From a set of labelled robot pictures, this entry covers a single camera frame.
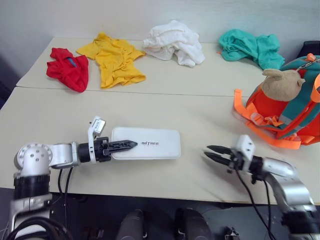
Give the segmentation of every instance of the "backpack strap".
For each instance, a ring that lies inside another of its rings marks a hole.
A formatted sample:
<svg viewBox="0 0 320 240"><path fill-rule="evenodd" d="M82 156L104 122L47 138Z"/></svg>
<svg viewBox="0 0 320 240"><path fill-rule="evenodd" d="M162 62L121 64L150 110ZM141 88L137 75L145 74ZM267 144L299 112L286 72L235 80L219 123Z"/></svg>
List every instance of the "backpack strap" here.
<svg viewBox="0 0 320 240"><path fill-rule="evenodd" d="M254 94L258 94L261 91L260 88L255 90ZM243 116L244 118L252 121L256 126L264 129L268 129L271 131L280 131L278 126L282 125L283 122L281 122L278 118L278 116L267 116L264 117L260 113L258 113L258 110L253 103L253 101L248 100L246 107L242 105L241 100L242 91L240 89L236 89L234 92L234 109Z"/></svg>
<svg viewBox="0 0 320 240"><path fill-rule="evenodd" d="M298 58L297 60L284 66L281 70L286 69L299 69L299 65L305 61L306 57ZM319 113L320 113L320 93L318 88L320 85L319 80L320 63L315 61L313 64L304 69L299 70L299 73L305 79L300 93L298 96L291 100L279 119L284 122L280 126L283 131L277 133L277 138L286 138L305 126L307 126Z"/></svg>
<svg viewBox="0 0 320 240"><path fill-rule="evenodd" d="M308 142L303 142L301 143L302 145L311 145L311 144L315 144L315 143L318 143L320 142L320 136L315 136L313 137L313 139L311 139L310 141Z"/></svg>
<svg viewBox="0 0 320 240"><path fill-rule="evenodd" d="M274 136L270 136L265 131L263 131L263 129L256 126L251 121L251 115L257 112L255 105L251 102L250 104L247 105L247 107L244 107L242 104L241 97L242 97L242 90L236 89L234 91L234 103L233 103L234 109L241 116L249 120L245 123L246 126L250 128L254 133L256 133L259 137L261 137L263 140L265 140L268 144L276 147L280 147L280 148L287 148L287 149L299 149L300 145L304 144L303 140L301 140L296 136L287 137L286 139L275 139Z"/></svg>

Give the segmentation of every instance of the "wire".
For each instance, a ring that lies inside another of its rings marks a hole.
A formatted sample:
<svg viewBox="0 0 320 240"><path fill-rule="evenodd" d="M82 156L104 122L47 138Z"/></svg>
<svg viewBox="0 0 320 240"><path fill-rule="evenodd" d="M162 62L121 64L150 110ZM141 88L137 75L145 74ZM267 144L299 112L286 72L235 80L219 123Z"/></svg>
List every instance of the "wire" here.
<svg viewBox="0 0 320 240"><path fill-rule="evenodd" d="M55 200L51 205L53 206L53 205L55 205L57 202L59 202L59 200L62 198L62 196L63 196L63 195L60 195L60 196L58 197L58 199Z"/></svg>
<svg viewBox="0 0 320 240"><path fill-rule="evenodd" d="M66 179L66 184L65 184L65 191L64 191L64 225L65 228L68 229L68 217L67 217L67 194L68 194L68 187L69 187L69 181L71 177L72 170L74 168L71 167L68 173L68 177Z"/></svg>
<svg viewBox="0 0 320 240"><path fill-rule="evenodd" d="M265 192L266 192L266 198L268 200L268 234L269 234L269 238L271 240L274 239L274 237L272 236L272 232L271 232L271 204L270 204L270 195L269 195L269 189L268 189L268 185L267 185L267 182L266 180L263 180L264 182L264 186L265 186Z"/></svg>
<svg viewBox="0 0 320 240"><path fill-rule="evenodd" d="M253 196L252 196L252 194L251 194L251 191L250 191L249 187L247 186L247 184L245 183L245 181L243 180L243 178L242 178L241 175L239 174L239 169L238 169L238 166L237 166L237 165L234 167L234 170L235 170L235 173L236 173L236 175L238 176L240 182L242 183L242 185L244 186L245 190L246 190L247 193L249 194L249 197L250 197L252 206L253 206L256 214L258 215L258 217L260 218L261 222L262 222L263 225L266 227L266 229L269 231L269 227L267 226L267 224L265 223L265 220L263 219L261 213L259 212L259 210L258 210L258 208L257 208L257 205L256 205L256 203L255 203L255 200L254 200L254 198L253 198ZM271 236L272 236L271 240L277 240L277 239L275 238L275 236L272 234L272 232L271 232L270 234L271 234Z"/></svg>
<svg viewBox="0 0 320 240"><path fill-rule="evenodd" d="M9 221L6 223L5 228L1 230L1 232L4 231L3 234L2 234L1 240L4 240L4 237L5 237L6 232L7 232L8 229L9 229Z"/></svg>
<svg viewBox="0 0 320 240"><path fill-rule="evenodd" d="M59 193L61 195L63 195L64 193L62 192L62 189L61 189L61 175L62 175L62 169L60 169L59 171L59 176L58 176L58 189L59 189Z"/></svg>
<svg viewBox="0 0 320 240"><path fill-rule="evenodd" d="M265 234L264 234L264 238L263 238L263 240L266 240L266 237L268 236L268 230L267 231L265 231Z"/></svg>
<svg viewBox="0 0 320 240"><path fill-rule="evenodd" d="M68 195L69 181L70 181L72 170L73 170L73 167L71 167L69 170L69 173L68 173L68 176L66 179L65 190L63 192L62 188L61 188L61 177L62 177L63 170L60 169L59 176L58 176L58 189L59 189L59 193L61 194L61 196L53 203L53 204L56 204L62 197L64 197L64 205L63 205L64 206L64 226L66 229L68 229L68 226L70 225L68 223L68 215L69 215L69 219L71 219L70 213L68 211L67 195Z"/></svg>
<svg viewBox="0 0 320 240"><path fill-rule="evenodd" d="M29 233L16 238L16 235L22 229L29 226L39 225L45 231L38 231ZM70 232L60 223L45 217L31 217L23 221L15 230L13 230L7 237L7 240L25 240L30 238L40 238L45 240L73 240Z"/></svg>

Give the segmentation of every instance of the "table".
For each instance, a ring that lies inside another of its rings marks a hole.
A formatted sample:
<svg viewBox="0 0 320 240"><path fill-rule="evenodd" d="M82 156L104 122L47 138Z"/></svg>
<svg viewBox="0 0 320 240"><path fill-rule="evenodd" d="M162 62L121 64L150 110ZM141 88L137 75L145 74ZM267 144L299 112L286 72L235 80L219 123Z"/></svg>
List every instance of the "table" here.
<svg viewBox="0 0 320 240"><path fill-rule="evenodd" d="M53 38L28 73L17 83L19 87L66 89L57 80L46 75L47 62L52 48L67 48L75 56L76 49L91 43L85 38ZM142 41L130 41L141 49ZM135 66L146 75L146 80L128 86L117 85L108 89L100 88L100 70L97 63L89 60L89 91L108 91L126 93L153 93L199 96L233 96L236 88L249 97L265 77L262 70L251 60L225 61L217 51L215 43L202 43L205 60L194 68L179 66L172 59L162 61L152 56L137 59Z"/></svg>
<svg viewBox="0 0 320 240"><path fill-rule="evenodd" d="M231 96L105 91L77 94L68 89L16 87L0 111L0 187L13 188L13 158L20 147L32 142L87 142L89 122L100 116L107 122L102 137L111 136L114 127L178 130L181 157L84 163L73 171L70 193L249 203L235 174L227 174L224 166L202 157L205 146L228 147L238 135L248 134L256 144L257 156L294 164L313 200L320 204L320 145L299 150L270 147L232 115L232 105ZM53 192L58 191L58 173L51 171ZM250 182L249 175L244 174L244 178ZM257 203L267 203L262 183L249 187Z"/></svg>

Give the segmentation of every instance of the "white cloth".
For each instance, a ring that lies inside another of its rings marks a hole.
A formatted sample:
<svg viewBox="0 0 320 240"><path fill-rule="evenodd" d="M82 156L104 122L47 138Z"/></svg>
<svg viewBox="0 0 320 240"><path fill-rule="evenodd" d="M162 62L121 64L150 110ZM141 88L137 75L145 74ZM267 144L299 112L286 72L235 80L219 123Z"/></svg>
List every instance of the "white cloth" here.
<svg viewBox="0 0 320 240"><path fill-rule="evenodd" d="M143 40L142 48L147 54L161 60L170 60L175 54L179 65L189 67L205 60L199 35L176 20L153 27L148 38Z"/></svg>

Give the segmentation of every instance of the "white box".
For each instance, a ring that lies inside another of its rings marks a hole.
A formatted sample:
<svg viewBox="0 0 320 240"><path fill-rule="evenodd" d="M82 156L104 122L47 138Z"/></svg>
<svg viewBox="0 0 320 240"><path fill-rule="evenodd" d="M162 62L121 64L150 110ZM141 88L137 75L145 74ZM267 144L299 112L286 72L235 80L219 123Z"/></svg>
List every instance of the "white box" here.
<svg viewBox="0 0 320 240"><path fill-rule="evenodd" d="M115 160L177 159L181 155L180 134L161 128L115 127L111 141L131 140L137 146L112 153Z"/></svg>

